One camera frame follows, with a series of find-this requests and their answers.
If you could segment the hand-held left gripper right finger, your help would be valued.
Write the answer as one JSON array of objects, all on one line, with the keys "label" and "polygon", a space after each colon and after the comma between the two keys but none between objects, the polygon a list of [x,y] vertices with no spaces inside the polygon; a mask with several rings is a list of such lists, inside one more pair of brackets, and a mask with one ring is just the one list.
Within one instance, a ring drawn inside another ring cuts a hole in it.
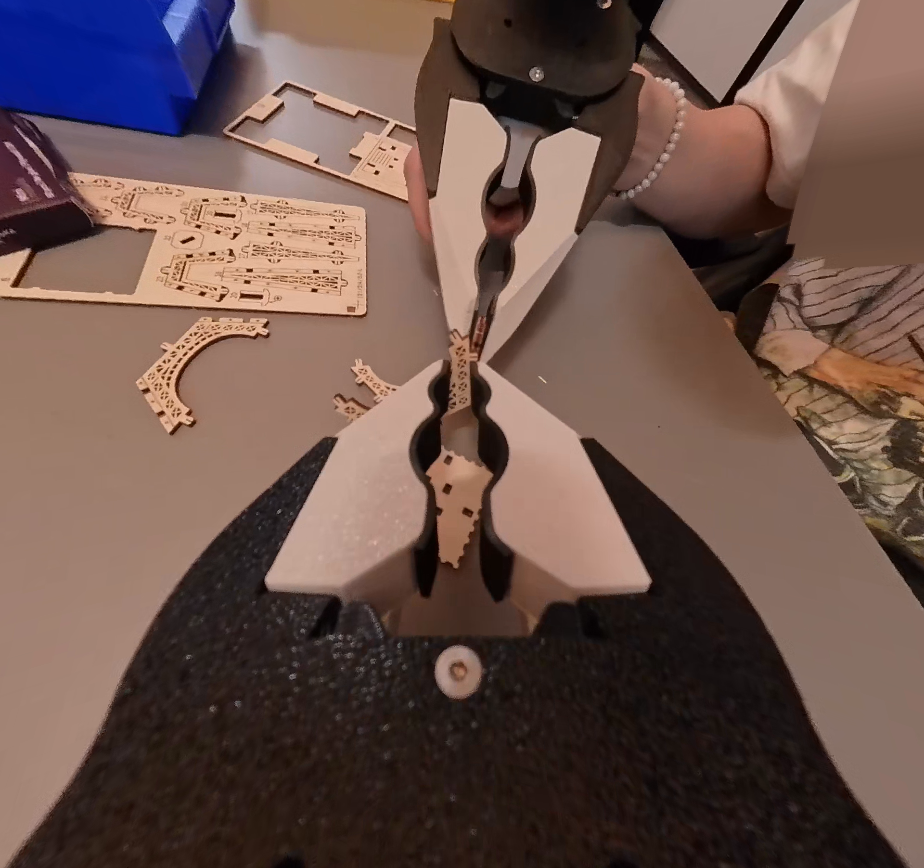
[{"label": "hand-held left gripper right finger", "polygon": [[483,364],[475,417],[491,472],[479,531],[491,599],[538,621],[553,605],[647,593],[652,577],[578,433]]}]

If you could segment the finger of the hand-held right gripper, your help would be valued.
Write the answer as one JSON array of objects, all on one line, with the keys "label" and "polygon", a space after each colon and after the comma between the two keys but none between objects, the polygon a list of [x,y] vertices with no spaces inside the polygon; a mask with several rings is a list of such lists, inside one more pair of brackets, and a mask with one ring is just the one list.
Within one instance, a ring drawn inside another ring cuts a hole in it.
[{"label": "finger of the hand-held right gripper", "polygon": [[496,299],[481,359],[493,358],[512,337],[577,241],[600,144],[599,136],[570,128],[535,145],[532,207],[512,240],[512,269]]},{"label": "finger of the hand-held right gripper", "polygon": [[510,238],[491,238],[484,222],[490,183],[502,170],[507,134],[482,104],[452,98],[448,104],[437,188],[430,200],[433,247],[447,326],[467,336],[479,309],[479,260],[490,248],[488,295],[495,302],[489,339],[508,339],[512,324],[501,302],[512,266]]}]

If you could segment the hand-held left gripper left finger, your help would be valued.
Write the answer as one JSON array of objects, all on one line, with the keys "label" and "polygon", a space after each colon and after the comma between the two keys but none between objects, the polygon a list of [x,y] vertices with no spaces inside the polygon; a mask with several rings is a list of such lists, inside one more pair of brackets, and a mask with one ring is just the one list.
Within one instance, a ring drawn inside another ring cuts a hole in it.
[{"label": "hand-held left gripper left finger", "polygon": [[430,597],[439,549],[427,472],[442,453],[450,370],[429,365],[336,436],[265,576],[268,591],[368,606],[387,631],[400,631],[416,597]]}]

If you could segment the person's right forearm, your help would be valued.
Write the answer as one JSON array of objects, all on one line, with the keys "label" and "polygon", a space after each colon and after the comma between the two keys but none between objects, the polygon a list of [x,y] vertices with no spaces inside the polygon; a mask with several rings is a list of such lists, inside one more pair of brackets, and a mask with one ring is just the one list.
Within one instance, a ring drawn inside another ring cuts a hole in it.
[{"label": "person's right forearm", "polygon": [[644,192],[660,189],[667,222],[657,223],[687,238],[737,238],[788,223],[791,212],[766,192],[770,143],[761,117],[746,106],[703,110],[678,91],[676,98],[666,153],[620,195],[636,208]]}]

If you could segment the grey desk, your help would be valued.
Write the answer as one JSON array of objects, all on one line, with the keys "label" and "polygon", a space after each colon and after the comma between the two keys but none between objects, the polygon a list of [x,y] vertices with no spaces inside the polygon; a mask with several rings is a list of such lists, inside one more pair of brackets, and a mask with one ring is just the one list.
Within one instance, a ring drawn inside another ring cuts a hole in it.
[{"label": "grey desk", "polygon": [[[262,578],[354,355],[441,360],[369,211],[364,318],[2,301],[2,866],[922,866],[922,607],[659,231],[590,224],[492,367],[581,438],[653,585],[478,623]],[[542,384],[537,375],[547,378]]]}]

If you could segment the person's right hand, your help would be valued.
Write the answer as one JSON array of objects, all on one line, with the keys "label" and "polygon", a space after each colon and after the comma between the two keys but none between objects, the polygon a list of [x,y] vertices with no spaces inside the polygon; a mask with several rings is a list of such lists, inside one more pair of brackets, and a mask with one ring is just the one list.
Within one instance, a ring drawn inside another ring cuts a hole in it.
[{"label": "person's right hand", "polygon": [[[632,73],[642,80],[638,102],[638,125],[635,141],[627,166],[616,181],[613,191],[628,193],[646,179],[661,156],[676,123],[676,90],[655,79],[642,65],[634,64]],[[419,236],[432,244],[429,198],[424,180],[422,161],[417,147],[410,151],[404,163],[410,215]],[[660,189],[644,192],[634,204],[641,215],[654,222],[665,223],[666,215],[659,212]],[[496,208],[488,216],[489,233],[512,234],[519,227],[523,215],[516,204]]]}]

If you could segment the wooden parts sheet with lettering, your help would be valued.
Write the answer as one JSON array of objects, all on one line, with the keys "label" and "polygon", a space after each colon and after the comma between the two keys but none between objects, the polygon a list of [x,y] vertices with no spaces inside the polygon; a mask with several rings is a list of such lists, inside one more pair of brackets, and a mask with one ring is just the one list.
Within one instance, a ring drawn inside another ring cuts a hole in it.
[{"label": "wooden parts sheet with lettering", "polygon": [[[284,114],[286,100],[292,96],[306,99],[311,110],[321,115],[322,123],[349,120],[364,124],[358,142],[347,152],[351,163],[348,170],[330,168],[310,148],[256,134],[257,128],[265,129]],[[232,119],[223,133],[248,148],[315,173],[402,202],[408,199],[404,165],[417,136],[414,126],[323,91],[285,80]]]}]

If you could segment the square toothed wooden plate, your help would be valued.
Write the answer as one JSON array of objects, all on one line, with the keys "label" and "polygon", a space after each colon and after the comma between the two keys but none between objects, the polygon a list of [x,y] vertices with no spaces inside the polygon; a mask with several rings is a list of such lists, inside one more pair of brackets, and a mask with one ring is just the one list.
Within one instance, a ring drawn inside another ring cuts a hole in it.
[{"label": "square toothed wooden plate", "polygon": [[439,558],[457,570],[479,520],[491,470],[443,447],[427,476],[435,493]]}]

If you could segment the white partition panel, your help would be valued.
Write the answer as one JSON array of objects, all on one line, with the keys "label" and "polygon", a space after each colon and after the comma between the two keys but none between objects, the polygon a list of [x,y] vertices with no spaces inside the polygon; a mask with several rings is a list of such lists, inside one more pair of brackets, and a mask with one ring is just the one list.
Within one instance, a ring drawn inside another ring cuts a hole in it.
[{"label": "white partition panel", "polygon": [[664,0],[649,44],[710,106],[756,74],[805,0]]}]

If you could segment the person in printed t-shirt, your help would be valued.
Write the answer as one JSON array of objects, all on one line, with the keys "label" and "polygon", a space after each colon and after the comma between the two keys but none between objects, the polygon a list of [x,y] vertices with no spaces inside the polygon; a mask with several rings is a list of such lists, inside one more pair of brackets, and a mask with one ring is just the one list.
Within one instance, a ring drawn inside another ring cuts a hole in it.
[{"label": "person in printed t-shirt", "polygon": [[[769,199],[792,210],[860,0],[742,88],[766,125]],[[735,332],[874,536],[922,568],[922,265],[793,260],[740,304]]]}]

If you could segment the large wooden parts sheet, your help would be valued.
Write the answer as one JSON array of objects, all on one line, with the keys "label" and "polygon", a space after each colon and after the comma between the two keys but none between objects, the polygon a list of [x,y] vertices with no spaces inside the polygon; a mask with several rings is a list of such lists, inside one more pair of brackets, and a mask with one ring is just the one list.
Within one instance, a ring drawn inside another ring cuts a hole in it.
[{"label": "large wooden parts sheet", "polygon": [[30,250],[2,256],[2,298],[362,317],[359,206],[74,174],[97,223],[153,234],[130,294],[22,286]]}]

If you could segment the blue storage bin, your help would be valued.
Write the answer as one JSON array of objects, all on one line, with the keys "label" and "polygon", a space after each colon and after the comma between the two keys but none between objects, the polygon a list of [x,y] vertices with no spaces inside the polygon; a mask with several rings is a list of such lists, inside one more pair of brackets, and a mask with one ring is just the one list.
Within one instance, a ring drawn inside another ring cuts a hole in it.
[{"label": "blue storage bin", "polygon": [[180,135],[236,0],[1,0],[1,105]]}]

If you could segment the dark purple puzzle box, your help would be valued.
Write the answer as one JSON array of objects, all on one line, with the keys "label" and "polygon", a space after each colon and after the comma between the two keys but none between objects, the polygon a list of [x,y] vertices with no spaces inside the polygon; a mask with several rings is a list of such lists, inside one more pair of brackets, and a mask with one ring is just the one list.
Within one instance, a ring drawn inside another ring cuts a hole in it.
[{"label": "dark purple puzzle box", "polygon": [[89,205],[52,142],[27,118],[1,110],[1,255],[85,238]]}]

